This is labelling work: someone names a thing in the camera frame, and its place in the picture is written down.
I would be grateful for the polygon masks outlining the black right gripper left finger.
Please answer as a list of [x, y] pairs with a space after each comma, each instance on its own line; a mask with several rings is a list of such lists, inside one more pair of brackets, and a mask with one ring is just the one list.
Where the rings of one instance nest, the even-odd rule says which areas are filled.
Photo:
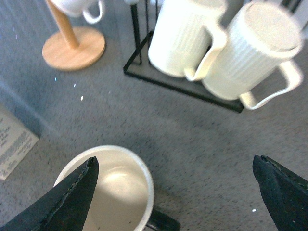
[[4, 224], [2, 231], [81, 231], [99, 173], [91, 157], [30, 207]]

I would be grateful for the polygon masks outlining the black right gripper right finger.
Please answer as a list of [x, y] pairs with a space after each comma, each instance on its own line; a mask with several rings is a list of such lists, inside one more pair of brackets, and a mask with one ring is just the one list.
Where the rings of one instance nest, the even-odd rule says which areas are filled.
[[253, 174], [277, 229], [306, 231], [308, 181], [265, 155], [254, 156]]

